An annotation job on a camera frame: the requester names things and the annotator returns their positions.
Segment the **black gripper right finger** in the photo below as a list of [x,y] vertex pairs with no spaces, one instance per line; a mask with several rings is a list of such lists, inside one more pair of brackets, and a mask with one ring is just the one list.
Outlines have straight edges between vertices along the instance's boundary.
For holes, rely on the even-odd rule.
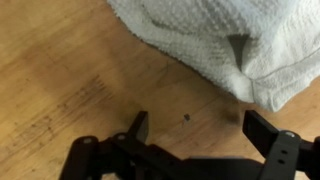
[[258,180],[293,180],[301,137],[279,130],[254,110],[245,112],[242,131],[265,158]]

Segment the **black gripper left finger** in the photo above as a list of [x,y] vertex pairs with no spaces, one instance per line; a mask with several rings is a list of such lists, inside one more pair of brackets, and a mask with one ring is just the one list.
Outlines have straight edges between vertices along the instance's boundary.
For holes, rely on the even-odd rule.
[[126,132],[112,137],[112,144],[120,149],[137,149],[145,146],[149,134],[147,111],[139,111]]

